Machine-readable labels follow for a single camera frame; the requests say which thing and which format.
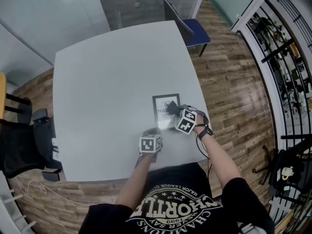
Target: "white cable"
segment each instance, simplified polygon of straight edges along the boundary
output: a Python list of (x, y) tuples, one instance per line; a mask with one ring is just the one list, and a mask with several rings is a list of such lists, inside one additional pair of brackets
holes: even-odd
[(67, 201), (70, 201), (70, 202), (73, 202), (73, 203), (76, 203), (76, 204), (80, 204), (80, 205), (91, 206), (91, 205), (89, 205), (89, 204), (79, 203), (79, 202), (72, 201), (72, 200), (70, 200), (70, 199), (66, 199), (66, 198), (64, 198), (63, 196), (57, 194), (55, 191), (51, 190), (49, 187), (47, 187), (46, 185), (42, 184), (39, 180), (36, 180), (36, 179), (30, 180), (30, 181), (28, 182), (27, 193), (25, 193), (25, 192), (22, 190), (21, 186), (20, 186), (20, 181), (19, 181), (19, 179), (18, 179), (17, 176), (16, 176), (16, 179), (17, 179), (17, 181), (18, 181), (19, 188), (20, 188), (20, 190), (22, 191), (22, 193), (24, 194), (24, 196), (25, 196), (25, 195), (28, 195), (28, 193), (29, 193), (29, 184), (30, 184), (31, 182), (33, 182), (33, 181), (37, 181), (37, 182), (40, 183), (40, 185), (39, 185), (40, 191), (42, 191), (44, 194), (47, 194), (47, 190), (46, 190), (46, 189), (48, 189), (48, 190), (52, 191), (53, 193), (55, 193), (56, 195), (60, 196), (61, 198), (65, 199), (65, 200), (67, 200)]

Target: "white table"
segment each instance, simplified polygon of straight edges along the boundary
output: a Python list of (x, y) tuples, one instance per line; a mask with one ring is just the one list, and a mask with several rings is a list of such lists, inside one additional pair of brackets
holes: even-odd
[[(53, 108), (68, 181), (127, 178), (141, 134), (155, 127), (152, 96), (179, 94), (207, 113), (183, 39), (173, 21), (99, 35), (56, 54)], [(205, 159), (195, 134), (162, 134), (151, 170)]]

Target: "chair armrest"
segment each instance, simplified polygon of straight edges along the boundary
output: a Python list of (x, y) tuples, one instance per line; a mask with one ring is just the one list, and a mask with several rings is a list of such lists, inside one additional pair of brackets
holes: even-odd
[(41, 108), (33, 113), (33, 121), (47, 118), (48, 117), (48, 112), (45, 108)]
[(47, 171), (43, 171), (42, 172), (42, 175), (43, 175), (43, 178), (48, 180), (48, 181), (51, 181), (51, 182), (58, 182), (60, 181), (60, 178), (59, 178), (59, 173), (62, 171), (62, 169), (57, 169), (56, 171), (54, 172), (47, 172)]

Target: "cable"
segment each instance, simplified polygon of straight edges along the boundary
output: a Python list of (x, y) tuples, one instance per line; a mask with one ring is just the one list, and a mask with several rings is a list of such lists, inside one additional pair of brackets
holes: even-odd
[(28, 182), (28, 185), (27, 185), (27, 193), (25, 193), (25, 192), (22, 190), (21, 186), (20, 186), (20, 182), (19, 182), (19, 179), (18, 179), (17, 176), (16, 176), (16, 180), (18, 181), (19, 188), (20, 188), (20, 190), (22, 191), (22, 193), (24, 194), (24, 196), (28, 195), (28, 193), (29, 193), (29, 184), (30, 184), (31, 182), (33, 182), (33, 181), (37, 181), (37, 182), (40, 183), (40, 185), (39, 185), (40, 191), (42, 191), (44, 194), (47, 194), (47, 190), (46, 190), (46, 189), (48, 189), (48, 190), (52, 191), (53, 193), (55, 193), (56, 195), (60, 196), (61, 198), (65, 199), (65, 200), (67, 200), (67, 201), (70, 201), (70, 202), (73, 202), (73, 203), (76, 203), (76, 204), (80, 204), (80, 205), (91, 206), (90, 204), (79, 203), (79, 202), (72, 201), (72, 200), (70, 200), (70, 199), (66, 199), (66, 198), (64, 198), (63, 196), (57, 194), (55, 191), (51, 190), (49, 187), (47, 187), (46, 185), (42, 184), (39, 180), (36, 180), (36, 179), (32, 179), (32, 180), (30, 180), (30, 181)]
[(141, 158), (142, 158), (142, 155), (141, 155), (141, 153), (139, 152), (139, 157), (137, 158), (137, 161), (136, 161), (136, 166), (135, 166), (135, 168), (137, 167), (137, 165), (139, 164), (139, 162), (141, 161)]
[(212, 167), (213, 165), (212, 165), (212, 163), (211, 163), (211, 161), (210, 161), (210, 167), (209, 167), (209, 169), (208, 169), (208, 176), (209, 176), (209, 173), (210, 173), (210, 170), (211, 170), (211, 167)]
[(207, 158), (209, 159), (208, 155), (204, 154), (203, 151), (199, 148), (199, 145), (198, 145), (198, 136), (196, 135), (196, 145), (197, 145), (197, 148), (199, 149), (199, 151)]
[(203, 147), (203, 149), (207, 152), (206, 147), (204, 147), (203, 142), (202, 141), (200, 141), (200, 142), (201, 142), (201, 146)]

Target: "black chair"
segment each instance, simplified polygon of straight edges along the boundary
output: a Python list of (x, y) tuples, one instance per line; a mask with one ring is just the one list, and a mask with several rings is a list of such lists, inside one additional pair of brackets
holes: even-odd
[(7, 178), (31, 169), (57, 169), (42, 175), (59, 181), (62, 164), (53, 159), (53, 151), (58, 153), (52, 145), (56, 137), (53, 118), (47, 116), (46, 109), (40, 109), (33, 114), (33, 121), (29, 126), (0, 119), (0, 169)]
[[(288, 150), (275, 150), (273, 159), (271, 159), (268, 149), (263, 146), (266, 151), (268, 166), (258, 171), (253, 169), (253, 173), (259, 173), (267, 170), (265, 179), (260, 182), (263, 185), (269, 178), (269, 193), (272, 196), (280, 196), (289, 201), (294, 201), (292, 198), (287, 197), (287, 192), (284, 191), (285, 187), (289, 186), (296, 188), (299, 192), (305, 194), (312, 188), (312, 161), (311, 159), (301, 159), (297, 154), (302, 153), (304, 150), (311, 146), (311, 140), (305, 139), (296, 144)], [(283, 180), (281, 171), (284, 167), (292, 167), (293, 175), (288, 179)]]
[(201, 56), (207, 44), (211, 42), (205, 29), (196, 19), (182, 20), (173, 5), (167, 0), (164, 0), (164, 11), (166, 21), (175, 21), (186, 47), (204, 45), (199, 54)]

